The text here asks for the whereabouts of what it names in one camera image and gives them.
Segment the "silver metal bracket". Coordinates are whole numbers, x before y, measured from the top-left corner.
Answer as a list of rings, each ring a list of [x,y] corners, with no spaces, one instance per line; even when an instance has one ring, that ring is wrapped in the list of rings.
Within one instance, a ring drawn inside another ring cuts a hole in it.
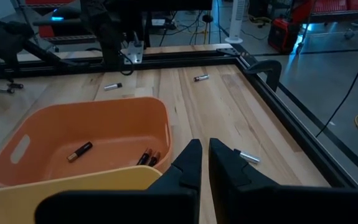
[[[125,65],[140,64],[143,61],[144,42],[143,41],[131,41],[128,44],[126,52],[124,53]]]

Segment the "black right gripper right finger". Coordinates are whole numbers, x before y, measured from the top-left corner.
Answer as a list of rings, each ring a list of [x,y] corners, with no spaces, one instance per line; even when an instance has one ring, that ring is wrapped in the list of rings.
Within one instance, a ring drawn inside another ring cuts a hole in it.
[[[218,224],[358,224],[358,189],[280,185],[222,141],[209,141]]]

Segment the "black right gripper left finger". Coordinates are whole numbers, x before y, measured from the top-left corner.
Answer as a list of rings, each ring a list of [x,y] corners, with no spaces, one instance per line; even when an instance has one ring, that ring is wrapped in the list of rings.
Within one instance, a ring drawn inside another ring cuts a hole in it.
[[[37,206],[35,224],[198,224],[202,144],[192,139],[146,190],[68,190]]]

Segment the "white tower fan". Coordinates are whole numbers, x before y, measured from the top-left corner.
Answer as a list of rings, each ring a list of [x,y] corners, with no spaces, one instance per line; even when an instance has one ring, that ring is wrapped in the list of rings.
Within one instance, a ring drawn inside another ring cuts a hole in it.
[[[240,44],[243,42],[240,38],[240,33],[246,5],[246,0],[233,0],[229,36],[225,39],[225,41],[229,44]]]

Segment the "red bin shelf rack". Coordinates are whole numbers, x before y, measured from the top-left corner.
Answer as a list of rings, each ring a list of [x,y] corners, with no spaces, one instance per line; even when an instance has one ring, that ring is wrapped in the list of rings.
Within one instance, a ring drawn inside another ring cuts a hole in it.
[[[358,19],[358,0],[292,0],[290,17],[302,24]]]

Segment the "yellow plastic bin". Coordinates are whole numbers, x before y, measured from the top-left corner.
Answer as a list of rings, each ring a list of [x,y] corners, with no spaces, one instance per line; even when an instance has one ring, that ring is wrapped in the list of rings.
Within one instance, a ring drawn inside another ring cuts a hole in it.
[[[148,166],[133,166],[92,174],[0,188],[0,224],[34,224],[43,199],[66,190],[145,190],[162,176]]]

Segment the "black aluminium rig frame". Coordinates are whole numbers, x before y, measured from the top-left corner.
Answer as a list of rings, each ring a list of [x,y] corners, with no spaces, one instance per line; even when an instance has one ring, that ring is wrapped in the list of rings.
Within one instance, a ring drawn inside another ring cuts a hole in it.
[[[202,190],[209,190],[209,141],[260,158],[256,169],[282,185],[358,189],[325,147],[277,97],[253,63],[229,44],[153,47],[125,76],[105,68],[99,51],[64,52],[69,67],[50,67],[20,55],[23,89],[0,93],[0,152],[21,124],[52,105],[153,97],[162,101],[172,134],[172,161],[192,139],[202,144]],[[196,76],[209,79],[194,82]],[[104,86],[123,87],[105,91]],[[0,80],[0,88],[7,88]]]

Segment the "black table clamp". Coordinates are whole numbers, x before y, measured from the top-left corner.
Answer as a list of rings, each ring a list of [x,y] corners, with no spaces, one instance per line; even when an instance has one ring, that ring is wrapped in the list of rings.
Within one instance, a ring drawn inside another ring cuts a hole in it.
[[[246,74],[266,73],[266,84],[276,91],[280,82],[282,65],[276,60],[262,60],[254,63],[245,70]]]

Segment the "red generator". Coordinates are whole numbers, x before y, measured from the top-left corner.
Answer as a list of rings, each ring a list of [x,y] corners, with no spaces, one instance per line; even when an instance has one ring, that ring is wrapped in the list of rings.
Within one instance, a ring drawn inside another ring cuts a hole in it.
[[[271,22],[268,44],[281,54],[289,54],[298,39],[300,24],[284,18]]]

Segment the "orange plastic bin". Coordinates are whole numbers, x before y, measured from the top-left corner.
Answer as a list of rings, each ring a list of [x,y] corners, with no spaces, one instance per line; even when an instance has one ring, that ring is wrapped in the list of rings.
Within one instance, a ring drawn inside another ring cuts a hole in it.
[[[69,162],[87,142],[93,147]],[[29,116],[0,152],[0,187],[134,166],[147,148],[161,153],[154,168],[167,171],[172,134],[157,98],[52,105]]]

